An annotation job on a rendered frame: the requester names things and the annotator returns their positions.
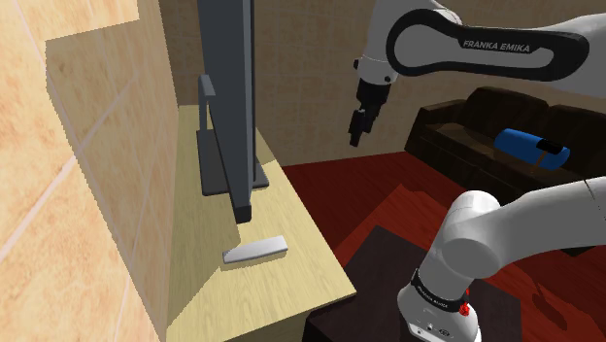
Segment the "grey remote control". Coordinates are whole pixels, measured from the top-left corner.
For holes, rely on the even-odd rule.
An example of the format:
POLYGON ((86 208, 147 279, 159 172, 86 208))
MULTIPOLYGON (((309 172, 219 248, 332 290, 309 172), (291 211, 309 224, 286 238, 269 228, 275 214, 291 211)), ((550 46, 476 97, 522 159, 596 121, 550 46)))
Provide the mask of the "grey remote control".
POLYGON ((283 235, 254 241, 224 251, 222 259, 225 264, 267 257, 288 250, 283 235))

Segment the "dark brown sofa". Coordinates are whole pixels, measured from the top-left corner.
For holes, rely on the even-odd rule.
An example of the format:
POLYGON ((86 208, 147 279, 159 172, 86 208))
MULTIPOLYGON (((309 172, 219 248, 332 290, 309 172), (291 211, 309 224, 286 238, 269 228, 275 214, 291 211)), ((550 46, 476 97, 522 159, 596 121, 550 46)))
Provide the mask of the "dark brown sofa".
POLYGON ((606 115, 482 86, 465 100, 420 108, 405 151, 505 205, 532 190, 606 176, 606 115), (570 158, 551 171, 505 154, 494 146, 505 128, 561 144, 570 158))

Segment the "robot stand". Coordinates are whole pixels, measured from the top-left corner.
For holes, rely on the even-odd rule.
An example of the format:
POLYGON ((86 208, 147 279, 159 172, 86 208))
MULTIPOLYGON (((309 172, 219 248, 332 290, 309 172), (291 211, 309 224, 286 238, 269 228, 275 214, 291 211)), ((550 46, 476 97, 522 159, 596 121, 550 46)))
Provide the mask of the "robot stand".
MULTIPOLYGON (((375 226, 345 267, 356 295, 312 312, 302 342, 423 342, 399 313, 396 296, 426 251, 375 226)), ((522 342, 520 301, 485 281, 471 287, 481 342, 522 342)))

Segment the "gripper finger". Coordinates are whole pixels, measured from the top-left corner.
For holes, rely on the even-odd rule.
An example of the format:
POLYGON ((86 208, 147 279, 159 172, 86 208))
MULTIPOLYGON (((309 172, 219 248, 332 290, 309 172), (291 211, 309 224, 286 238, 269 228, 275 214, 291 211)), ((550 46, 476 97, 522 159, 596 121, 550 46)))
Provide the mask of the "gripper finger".
POLYGON ((357 147, 360 137, 363 133, 370 133, 375 119, 378 116, 377 110, 354 110, 349 126, 350 145, 357 147))

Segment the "light wooden television stand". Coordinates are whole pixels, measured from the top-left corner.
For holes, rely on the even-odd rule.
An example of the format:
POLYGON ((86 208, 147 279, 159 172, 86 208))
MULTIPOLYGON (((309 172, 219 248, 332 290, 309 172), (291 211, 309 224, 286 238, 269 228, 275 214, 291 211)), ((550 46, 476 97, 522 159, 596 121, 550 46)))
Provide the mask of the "light wooden television stand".
POLYGON ((179 109, 166 342, 301 342, 309 313, 355 289, 263 138, 269 187, 252 220, 234 221, 226 194, 201 192, 195 105, 179 109), (282 253, 225 264, 224 251, 283 235, 282 253))

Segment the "blue cylindrical cushion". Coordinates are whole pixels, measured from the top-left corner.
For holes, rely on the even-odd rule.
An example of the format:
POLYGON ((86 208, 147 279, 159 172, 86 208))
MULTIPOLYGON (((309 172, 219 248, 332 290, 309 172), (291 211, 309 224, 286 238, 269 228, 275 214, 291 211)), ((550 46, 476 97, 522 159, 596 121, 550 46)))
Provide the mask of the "blue cylindrical cushion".
POLYGON ((547 170, 561 167, 570 156, 570 150, 559 143, 511 128, 505 128, 497 134, 494 147, 547 170))

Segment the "grey flat screen television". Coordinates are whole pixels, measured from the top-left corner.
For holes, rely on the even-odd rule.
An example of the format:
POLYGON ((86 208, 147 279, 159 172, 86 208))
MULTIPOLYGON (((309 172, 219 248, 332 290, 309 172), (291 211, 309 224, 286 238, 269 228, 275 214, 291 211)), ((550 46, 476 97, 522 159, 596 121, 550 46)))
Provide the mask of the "grey flat screen television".
POLYGON ((227 193, 235 222, 249 222, 252 191, 269 186, 256 156, 253 0, 197 0, 197 11, 201 189, 227 193))

